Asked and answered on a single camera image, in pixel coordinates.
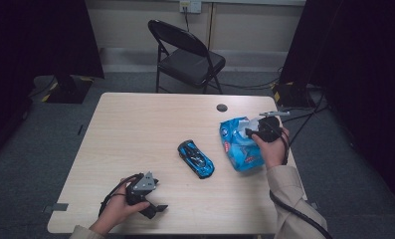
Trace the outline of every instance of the toy car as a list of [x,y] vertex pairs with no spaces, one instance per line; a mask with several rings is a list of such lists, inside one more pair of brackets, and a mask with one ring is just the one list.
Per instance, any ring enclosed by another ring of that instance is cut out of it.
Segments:
[[202,152],[193,140],[185,140],[178,146],[179,156],[191,167],[200,179],[212,175],[215,170],[213,162]]

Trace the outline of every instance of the chair seat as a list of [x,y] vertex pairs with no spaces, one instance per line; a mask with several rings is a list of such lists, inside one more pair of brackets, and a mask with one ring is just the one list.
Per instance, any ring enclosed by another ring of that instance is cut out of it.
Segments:
[[[215,74],[225,67],[225,58],[209,51]],[[203,88],[208,79],[207,59],[178,49],[159,62],[159,70],[196,88]]]

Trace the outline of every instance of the blue plastic bag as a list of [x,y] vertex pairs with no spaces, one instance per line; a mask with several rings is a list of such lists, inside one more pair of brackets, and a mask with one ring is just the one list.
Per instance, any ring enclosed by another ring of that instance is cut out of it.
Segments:
[[235,118],[221,122],[219,133],[234,169],[245,171],[265,164],[256,143],[245,135],[245,127],[254,129],[254,121]]

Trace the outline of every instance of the metal bracket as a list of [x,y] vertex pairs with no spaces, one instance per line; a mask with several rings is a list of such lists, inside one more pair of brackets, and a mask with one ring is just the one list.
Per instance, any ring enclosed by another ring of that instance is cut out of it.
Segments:
[[147,172],[134,186],[134,191],[148,191],[156,189],[153,174],[151,171]]
[[52,206],[45,206],[42,212],[52,213],[53,211],[67,211],[68,203],[54,203]]
[[288,117],[290,116],[290,112],[267,112],[267,113],[260,113],[259,116],[262,117]]

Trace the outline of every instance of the folding chair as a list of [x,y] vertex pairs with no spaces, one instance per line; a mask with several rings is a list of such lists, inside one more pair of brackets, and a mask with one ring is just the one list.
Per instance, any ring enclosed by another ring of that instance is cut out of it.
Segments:
[[[157,76],[156,92],[166,89],[159,86],[160,73],[164,73],[176,80],[188,84],[194,88],[207,86],[218,89],[223,94],[217,74],[225,67],[225,58],[209,51],[206,46],[193,34],[159,20],[150,20],[148,29],[158,43],[157,51]],[[171,54],[166,50],[163,43],[177,48]],[[214,79],[216,86],[209,85]]]

